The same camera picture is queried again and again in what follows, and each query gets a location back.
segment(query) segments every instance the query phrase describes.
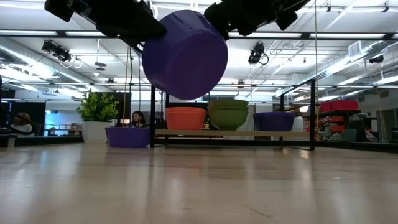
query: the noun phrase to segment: ceiling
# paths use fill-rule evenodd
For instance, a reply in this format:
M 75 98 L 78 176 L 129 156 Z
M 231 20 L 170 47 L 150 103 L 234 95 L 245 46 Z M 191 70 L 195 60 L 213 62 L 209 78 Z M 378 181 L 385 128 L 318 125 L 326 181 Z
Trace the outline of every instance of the ceiling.
M 158 19 L 175 11 L 175 9 L 189 9 L 191 2 L 198 2 L 199 11 L 204 11 L 209 5 L 213 4 L 211 0 L 165 0 L 152 3 L 159 12 Z M 398 23 L 398 0 L 389 1 L 390 10 L 382 13 L 386 1 L 378 0 L 331 0 L 331 11 L 327 12 L 327 0 L 310 1 L 302 10 L 298 12 L 298 19 L 286 30 L 286 32 L 397 32 Z M 51 13 L 42 9 L 44 1 L 3 1 L 0 0 L 0 30 L 4 29 L 30 29 L 30 30 L 95 30 L 93 24 L 84 18 L 74 14 L 70 22 L 64 22 Z M 280 29 L 276 24 L 268 24 L 259 28 L 258 31 L 275 31 Z M 55 57 L 46 55 L 41 51 L 43 38 L 12 37 L 9 38 L 25 47 L 55 61 Z M 106 63 L 108 66 L 99 75 L 95 62 L 97 62 L 96 39 L 51 39 L 56 44 L 70 49 L 70 52 L 77 56 L 83 65 L 81 68 L 71 66 L 72 70 L 94 82 L 105 82 L 113 78 L 116 82 L 125 82 L 126 63 L 127 63 L 127 45 L 118 39 L 101 39 L 98 50 L 98 62 Z M 248 64 L 248 57 L 251 49 L 257 42 L 262 42 L 269 56 L 269 63 L 265 66 L 252 68 Z M 348 46 L 355 41 L 300 41 L 296 40 L 256 40 L 242 39 L 229 40 L 228 44 L 228 67 L 220 83 L 237 83 L 242 79 L 245 83 L 288 83 L 297 84 L 305 79 L 308 74 L 313 73 L 318 67 L 333 61 L 340 55 L 347 53 Z M 390 58 L 395 58 L 393 52 L 389 52 Z M 54 69 L 61 65 L 55 63 Z M 127 66 L 127 74 L 131 73 L 130 65 Z M 138 56 L 134 54 L 132 63 L 133 82 L 148 83 L 144 72 L 139 69 Z M 360 69 L 343 70 L 334 75 L 350 78 L 362 72 Z M 329 78 L 324 85 L 336 85 L 340 82 Z M 123 86 L 109 87 L 109 91 L 123 90 Z M 236 90 L 236 88 L 220 88 L 215 90 Z M 273 91 L 277 88 L 261 88 L 258 91 Z

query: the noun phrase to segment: shelf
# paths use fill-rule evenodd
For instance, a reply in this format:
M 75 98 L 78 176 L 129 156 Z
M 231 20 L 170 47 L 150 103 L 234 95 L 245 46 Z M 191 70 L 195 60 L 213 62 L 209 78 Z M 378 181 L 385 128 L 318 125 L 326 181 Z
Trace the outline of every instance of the shelf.
M 336 110 L 336 111 L 326 111 L 326 112 L 322 112 L 322 113 L 318 113 L 318 117 L 320 118 L 324 118 L 326 116 L 344 116 L 344 115 L 354 115 L 357 113 L 360 113 L 361 110 Z M 303 118 L 305 119 L 309 119 L 310 115 L 308 116 L 304 116 Z
M 255 136 L 255 137 L 310 137 L 310 133 L 293 131 L 189 131 L 155 130 L 156 135 L 175 136 Z

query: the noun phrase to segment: storage rack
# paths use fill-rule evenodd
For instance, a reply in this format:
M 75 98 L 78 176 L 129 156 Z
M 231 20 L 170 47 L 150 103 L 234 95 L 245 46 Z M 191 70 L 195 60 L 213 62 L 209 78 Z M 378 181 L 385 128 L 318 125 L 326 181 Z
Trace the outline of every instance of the storage rack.
M 280 110 L 284 110 L 284 96 L 294 89 L 310 84 L 310 133 L 307 132 L 282 132 L 282 131 L 179 131 L 155 129 L 155 93 L 156 88 L 151 85 L 150 101 L 150 147 L 156 144 L 194 144 L 194 145 L 245 145 L 245 146 L 305 146 L 315 150 L 315 79 L 307 80 L 299 85 L 294 85 L 280 96 Z M 165 97 L 166 108 L 169 105 L 169 95 Z M 215 139 L 170 139 L 169 136 L 273 136 L 279 137 L 278 141 L 261 140 L 215 140 Z M 309 137 L 309 141 L 284 141 L 283 137 Z

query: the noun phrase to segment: white planter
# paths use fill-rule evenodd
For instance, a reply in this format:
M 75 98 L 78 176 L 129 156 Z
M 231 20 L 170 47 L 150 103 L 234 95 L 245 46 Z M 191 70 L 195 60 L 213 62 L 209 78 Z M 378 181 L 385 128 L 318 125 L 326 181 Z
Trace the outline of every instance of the white planter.
M 84 121 L 83 140 L 85 144 L 106 144 L 105 128 L 111 126 L 111 122 Z

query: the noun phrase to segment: potted plant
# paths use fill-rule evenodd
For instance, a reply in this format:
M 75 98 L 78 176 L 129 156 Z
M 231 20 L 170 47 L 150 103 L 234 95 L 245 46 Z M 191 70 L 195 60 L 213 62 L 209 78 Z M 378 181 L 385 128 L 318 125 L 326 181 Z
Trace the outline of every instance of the potted plant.
M 83 119 L 83 140 L 86 144 L 105 144 L 105 128 L 111 126 L 111 120 L 118 115 L 114 97 L 106 93 L 92 93 L 91 90 L 81 101 L 77 113 Z

